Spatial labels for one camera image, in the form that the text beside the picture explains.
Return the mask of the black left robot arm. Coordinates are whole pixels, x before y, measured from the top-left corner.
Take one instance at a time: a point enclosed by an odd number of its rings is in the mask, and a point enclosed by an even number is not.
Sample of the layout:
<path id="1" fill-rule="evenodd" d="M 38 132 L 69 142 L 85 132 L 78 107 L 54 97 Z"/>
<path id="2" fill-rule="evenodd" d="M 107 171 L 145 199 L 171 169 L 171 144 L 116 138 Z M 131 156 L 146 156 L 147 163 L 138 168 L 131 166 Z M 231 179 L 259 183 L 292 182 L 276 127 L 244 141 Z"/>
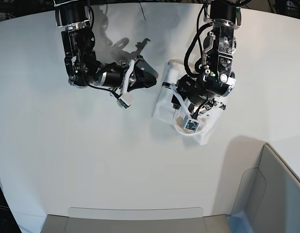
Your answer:
<path id="1" fill-rule="evenodd" d="M 227 97 L 236 84 L 232 71 L 237 42 L 234 32 L 241 26 L 240 2 L 206 0 L 196 25 L 195 36 L 183 61 L 170 61 L 162 87 L 170 92 L 172 110 L 180 110 L 181 101 L 189 115 L 197 116 L 215 107 L 225 110 Z"/>

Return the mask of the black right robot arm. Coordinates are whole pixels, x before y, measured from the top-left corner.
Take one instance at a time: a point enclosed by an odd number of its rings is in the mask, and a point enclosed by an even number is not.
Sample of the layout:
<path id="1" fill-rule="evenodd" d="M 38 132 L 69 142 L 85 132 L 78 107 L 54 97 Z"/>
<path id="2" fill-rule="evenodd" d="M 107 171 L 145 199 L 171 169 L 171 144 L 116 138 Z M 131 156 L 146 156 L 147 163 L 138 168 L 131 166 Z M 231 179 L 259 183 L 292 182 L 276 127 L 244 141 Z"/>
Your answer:
<path id="1" fill-rule="evenodd" d="M 56 0 L 54 7 L 57 26 L 63 28 L 64 64 L 70 85 L 107 91 L 116 98 L 120 97 L 117 90 L 130 92 L 156 85 L 158 73 L 141 55 L 150 39 L 138 42 L 136 50 L 127 53 L 122 48 L 126 46 L 128 39 L 123 38 L 112 44 L 103 34 L 102 39 L 112 48 L 116 60 L 111 63 L 101 62 L 97 60 L 94 50 L 95 14 L 91 2 Z"/>

